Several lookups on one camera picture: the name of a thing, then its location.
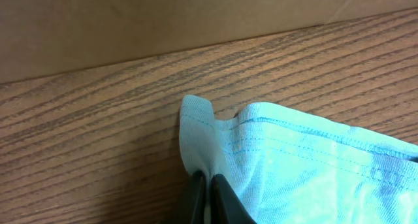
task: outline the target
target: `folded fabric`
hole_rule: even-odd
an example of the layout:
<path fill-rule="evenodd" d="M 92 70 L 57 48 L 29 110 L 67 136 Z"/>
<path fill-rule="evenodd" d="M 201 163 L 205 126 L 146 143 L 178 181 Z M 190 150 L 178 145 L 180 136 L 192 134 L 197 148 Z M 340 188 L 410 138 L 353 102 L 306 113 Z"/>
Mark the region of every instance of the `folded fabric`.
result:
<path fill-rule="evenodd" d="M 216 120 L 188 95 L 188 173 L 222 173 L 257 223 L 418 223 L 418 146 L 272 103 Z"/>

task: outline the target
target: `light blue garment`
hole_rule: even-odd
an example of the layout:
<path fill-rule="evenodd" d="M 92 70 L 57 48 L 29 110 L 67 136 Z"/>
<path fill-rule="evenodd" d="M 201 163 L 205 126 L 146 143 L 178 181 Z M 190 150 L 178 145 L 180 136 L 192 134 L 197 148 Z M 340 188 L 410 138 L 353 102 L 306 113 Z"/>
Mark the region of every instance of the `light blue garment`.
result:
<path fill-rule="evenodd" d="M 222 173 L 258 223 L 418 223 L 418 146 L 272 103 L 216 120 L 188 95 L 188 173 Z"/>

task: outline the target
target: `cardboard box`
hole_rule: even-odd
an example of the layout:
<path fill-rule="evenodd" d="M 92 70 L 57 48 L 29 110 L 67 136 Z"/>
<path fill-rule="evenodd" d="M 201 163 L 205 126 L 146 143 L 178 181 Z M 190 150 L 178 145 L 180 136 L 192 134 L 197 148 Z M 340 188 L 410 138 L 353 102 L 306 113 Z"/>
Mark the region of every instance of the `cardboard box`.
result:
<path fill-rule="evenodd" d="M 0 83 L 418 6 L 418 0 L 0 0 Z"/>

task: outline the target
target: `blue cloth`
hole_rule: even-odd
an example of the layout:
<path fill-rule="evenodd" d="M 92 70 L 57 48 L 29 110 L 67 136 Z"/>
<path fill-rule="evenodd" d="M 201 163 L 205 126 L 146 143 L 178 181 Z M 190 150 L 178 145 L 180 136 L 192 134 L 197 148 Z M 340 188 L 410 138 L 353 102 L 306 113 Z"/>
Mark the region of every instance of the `blue cloth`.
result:
<path fill-rule="evenodd" d="M 222 173 L 258 223 L 418 223 L 418 146 L 272 103 L 216 120 L 188 95 L 188 173 Z"/>

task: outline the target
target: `wooden table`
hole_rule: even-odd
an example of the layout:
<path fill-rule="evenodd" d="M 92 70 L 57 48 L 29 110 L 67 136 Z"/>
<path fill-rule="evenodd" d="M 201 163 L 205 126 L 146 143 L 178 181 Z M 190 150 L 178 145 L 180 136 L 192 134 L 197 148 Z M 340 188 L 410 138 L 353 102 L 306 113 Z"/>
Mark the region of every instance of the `wooden table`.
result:
<path fill-rule="evenodd" d="M 155 223 L 182 97 L 270 101 L 418 143 L 418 9 L 0 86 L 0 220 Z"/>

